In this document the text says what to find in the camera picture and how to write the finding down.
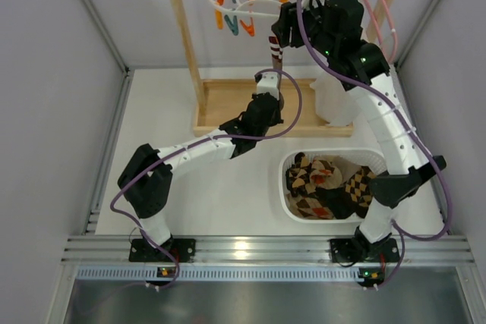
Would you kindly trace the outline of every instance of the clothes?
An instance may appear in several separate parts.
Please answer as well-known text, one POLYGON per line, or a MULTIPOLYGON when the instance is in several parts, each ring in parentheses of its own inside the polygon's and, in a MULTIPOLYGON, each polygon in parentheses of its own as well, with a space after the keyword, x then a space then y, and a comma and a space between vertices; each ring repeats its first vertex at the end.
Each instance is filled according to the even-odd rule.
POLYGON ((304 154, 286 171, 290 211, 304 219, 346 219, 357 213, 365 217, 372 196, 369 181, 373 172, 340 156, 304 154))

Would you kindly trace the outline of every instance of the plastic basket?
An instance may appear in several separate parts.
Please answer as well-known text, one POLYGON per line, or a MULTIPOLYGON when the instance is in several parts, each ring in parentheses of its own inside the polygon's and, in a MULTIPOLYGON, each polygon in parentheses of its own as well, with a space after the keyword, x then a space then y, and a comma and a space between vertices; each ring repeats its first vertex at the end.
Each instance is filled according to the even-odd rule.
POLYGON ((331 220, 312 220, 303 219, 292 214, 289 209, 289 201, 287 200, 287 194, 289 191, 286 186, 286 171, 294 163, 294 158, 297 153, 303 152, 312 160, 315 156, 332 155, 341 156, 356 165, 368 166, 370 170, 376 175, 387 170, 385 158, 383 155, 375 149, 367 148, 329 148, 329 149, 299 149, 289 153, 280 162, 280 179, 279 179, 279 192, 280 199, 282 201, 282 208, 287 215, 297 222, 305 224, 342 224, 342 223, 355 223, 362 222, 363 219, 359 218, 356 214, 352 214, 347 219, 331 219, 331 220))

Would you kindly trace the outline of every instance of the wooden tray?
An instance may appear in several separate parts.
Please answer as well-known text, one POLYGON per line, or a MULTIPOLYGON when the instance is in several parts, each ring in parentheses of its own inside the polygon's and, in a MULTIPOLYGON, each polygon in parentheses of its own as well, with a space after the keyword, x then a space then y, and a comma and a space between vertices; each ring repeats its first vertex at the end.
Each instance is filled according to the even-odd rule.
MULTIPOLYGON (((246 110, 251 101, 251 94, 256 90, 252 79, 202 80, 206 111, 196 110, 194 135, 203 136, 217 129, 223 122, 236 118, 246 110)), ((353 126, 330 127, 314 111, 314 91, 309 86, 313 79, 297 79, 302 91, 302 113, 294 128, 284 137, 349 137, 353 126)), ((285 101, 282 110, 283 124, 270 128, 267 135, 276 134, 286 129, 294 120, 298 108, 298 97, 289 80, 283 80, 280 88, 285 101)))

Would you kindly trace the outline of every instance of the gray wall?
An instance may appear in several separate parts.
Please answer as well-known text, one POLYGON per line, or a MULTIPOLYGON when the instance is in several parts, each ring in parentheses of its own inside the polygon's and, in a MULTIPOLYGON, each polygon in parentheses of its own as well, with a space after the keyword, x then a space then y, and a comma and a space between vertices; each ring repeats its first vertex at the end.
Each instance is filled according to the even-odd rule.
POLYGON ((42 322, 122 74, 78 0, 0 0, 0 313, 42 322))
MULTIPOLYGON (((130 65, 185 66, 184 49, 169 0, 93 0, 130 65)), ((214 10, 207 0, 184 0, 185 10, 200 65, 268 65, 267 34, 271 21, 256 26, 256 36, 245 31, 235 37, 226 27, 216 28, 214 10)), ((402 44, 429 0, 396 0, 392 12, 402 44)), ((313 63, 304 49, 286 49, 286 64, 313 63)))
POLYGON ((443 0, 401 72, 424 141, 447 158, 453 226, 486 282, 485 0, 443 0))

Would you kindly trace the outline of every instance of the table surface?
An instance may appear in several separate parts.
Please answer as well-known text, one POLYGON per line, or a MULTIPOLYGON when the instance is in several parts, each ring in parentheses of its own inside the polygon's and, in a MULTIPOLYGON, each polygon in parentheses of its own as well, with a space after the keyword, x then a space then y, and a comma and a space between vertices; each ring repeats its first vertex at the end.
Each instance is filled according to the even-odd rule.
MULTIPOLYGON (((250 77, 259 68, 201 69, 206 78, 250 77)), ((316 77, 315 67, 286 67, 294 77, 316 77)), ((403 101, 398 82, 395 88, 403 101)), ((196 99, 188 69, 136 70, 115 148, 96 234, 130 234, 134 223, 112 212, 116 181, 136 148, 171 146, 194 138, 196 99)), ((280 161, 294 150, 366 147, 379 150, 362 115, 349 138, 279 138, 257 144, 237 159, 218 161, 172 182, 164 208, 174 235, 334 235, 352 234, 356 223, 305 224, 282 209, 280 161)), ((122 197, 117 207, 132 212, 122 197)), ((443 226, 431 184, 399 206, 397 222, 413 234, 435 234, 443 226)))

